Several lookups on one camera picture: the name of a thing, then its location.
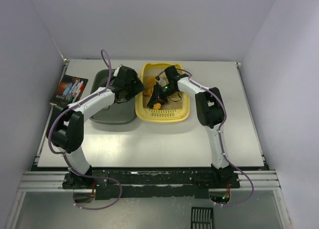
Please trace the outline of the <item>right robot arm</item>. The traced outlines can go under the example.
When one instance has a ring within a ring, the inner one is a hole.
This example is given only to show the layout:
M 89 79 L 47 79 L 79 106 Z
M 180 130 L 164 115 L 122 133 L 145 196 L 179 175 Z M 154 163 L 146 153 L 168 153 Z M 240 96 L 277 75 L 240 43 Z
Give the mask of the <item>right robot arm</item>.
M 147 107 L 155 109 L 168 103 L 168 98 L 178 92 L 194 97 L 196 115 L 204 126 L 211 149 L 211 179 L 193 179 L 200 184 L 214 182 L 217 186 L 229 188 L 233 180 L 238 179 L 234 173 L 236 168 L 228 159 L 224 146 L 223 126 L 227 113 L 218 88 L 207 88 L 191 79 L 185 70 L 181 74 L 175 66 L 169 66 L 155 77 L 153 92 Z

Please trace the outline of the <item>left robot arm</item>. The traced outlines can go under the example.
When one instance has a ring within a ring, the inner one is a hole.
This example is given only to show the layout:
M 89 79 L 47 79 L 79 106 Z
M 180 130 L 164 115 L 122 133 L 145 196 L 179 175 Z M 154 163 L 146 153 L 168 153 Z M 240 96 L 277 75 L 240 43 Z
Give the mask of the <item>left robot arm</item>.
M 51 152 L 61 155 L 68 165 L 64 189 L 86 188 L 93 183 L 92 166 L 82 149 L 85 122 L 106 106 L 132 100 L 145 88 L 132 68 L 120 65 L 109 73 L 107 82 L 87 97 L 53 108 L 46 136 Z

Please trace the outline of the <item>yellow litter box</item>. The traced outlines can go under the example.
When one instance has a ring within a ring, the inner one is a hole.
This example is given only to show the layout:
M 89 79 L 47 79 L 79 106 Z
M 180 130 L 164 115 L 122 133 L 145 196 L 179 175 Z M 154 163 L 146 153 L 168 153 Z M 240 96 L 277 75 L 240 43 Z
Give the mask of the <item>yellow litter box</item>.
M 146 81 L 150 77 L 166 78 L 163 71 L 169 66 L 175 66 L 179 74 L 183 74 L 183 67 L 180 64 L 172 63 L 146 63 L 139 73 L 139 78 L 146 87 Z M 136 115 L 144 121 L 153 123 L 177 123 L 185 120 L 190 113 L 190 98 L 184 92 L 180 92 L 182 101 L 178 103 L 169 103 L 160 110 L 146 107 L 149 97 L 143 96 L 143 92 L 135 97 Z

